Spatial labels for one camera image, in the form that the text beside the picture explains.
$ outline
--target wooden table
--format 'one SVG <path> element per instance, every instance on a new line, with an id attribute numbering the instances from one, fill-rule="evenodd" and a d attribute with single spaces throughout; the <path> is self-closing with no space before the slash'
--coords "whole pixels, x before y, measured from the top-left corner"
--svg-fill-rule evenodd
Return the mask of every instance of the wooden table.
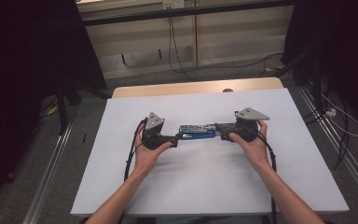
<path id="1" fill-rule="evenodd" d="M 148 86 L 119 87 L 113 92 L 114 98 L 133 96 L 158 96 L 189 93 L 233 91 L 256 91 L 282 89 L 281 81 L 276 77 L 232 79 L 218 81 L 186 82 Z"/>

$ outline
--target forearm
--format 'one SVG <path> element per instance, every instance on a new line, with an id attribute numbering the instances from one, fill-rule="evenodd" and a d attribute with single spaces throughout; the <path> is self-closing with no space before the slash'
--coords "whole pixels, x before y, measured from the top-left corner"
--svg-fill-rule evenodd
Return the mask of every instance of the forearm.
<path id="1" fill-rule="evenodd" d="M 133 172 L 123 185 L 89 218 L 87 223 L 117 223 L 145 175 Z"/>
<path id="2" fill-rule="evenodd" d="M 288 223 L 323 223 L 319 216 L 292 191 L 269 164 L 256 169 Z"/>

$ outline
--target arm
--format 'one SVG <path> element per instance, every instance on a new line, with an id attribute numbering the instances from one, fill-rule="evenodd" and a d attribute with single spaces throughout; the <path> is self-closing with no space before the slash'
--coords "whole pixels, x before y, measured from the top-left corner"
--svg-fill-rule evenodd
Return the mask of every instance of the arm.
<path id="1" fill-rule="evenodd" d="M 267 124 L 261 120 L 258 124 L 261 127 L 260 132 L 267 137 Z M 229 137 L 242 147 L 248 161 L 260 175 L 288 223 L 324 223 L 275 173 L 269 165 L 266 146 L 260 139 L 256 138 L 248 143 L 235 133 L 231 133 Z"/>
<path id="2" fill-rule="evenodd" d="M 143 127 L 144 125 L 140 127 L 135 140 L 135 145 L 138 147 L 135 151 L 136 162 L 133 172 L 121 187 L 118 188 L 118 190 L 106 200 L 100 208 L 98 208 L 86 223 L 117 223 L 132 196 L 153 169 L 158 156 L 171 146 L 171 143 L 164 143 L 155 150 L 150 150 L 144 147 L 140 136 Z"/>

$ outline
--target white table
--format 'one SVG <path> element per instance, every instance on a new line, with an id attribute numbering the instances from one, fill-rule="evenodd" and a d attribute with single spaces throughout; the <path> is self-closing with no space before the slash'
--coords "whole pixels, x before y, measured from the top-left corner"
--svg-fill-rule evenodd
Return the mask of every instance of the white table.
<path id="1" fill-rule="evenodd" d="M 165 118 L 161 133 L 173 135 L 182 124 L 234 122 L 234 111 L 247 106 L 270 116 L 282 179 L 317 212 L 349 210 L 288 90 L 275 89 L 109 100 L 71 214 L 94 213 L 121 185 L 133 133 L 150 111 Z M 126 209 L 142 217 L 269 212 L 270 195 L 241 148 L 219 137 L 164 152 Z"/>

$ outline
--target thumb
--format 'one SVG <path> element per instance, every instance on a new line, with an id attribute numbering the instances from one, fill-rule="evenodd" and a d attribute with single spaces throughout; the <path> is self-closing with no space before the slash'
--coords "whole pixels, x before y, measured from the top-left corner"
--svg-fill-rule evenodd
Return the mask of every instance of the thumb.
<path id="1" fill-rule="evenodd" d="M 236 142 L 238 145 L 240 145 L 243 149 L 246 149 L 249 145 L 248 143 L 243 140 L 239 135 L 237 135 L 236 133 L 230 133 L 229 137 Z"/>
<path id="2" fill-rule="evenodd" d="M 160 155 L 161 153 L 163 153 L 165 150 L 167 150 L 171 146 L 172 146 L 171 142 L 166 142 L 166 143 L 162 144 L 161 146 L 159 146 L 158 148 L 156 148 L 155 151 Z"/>

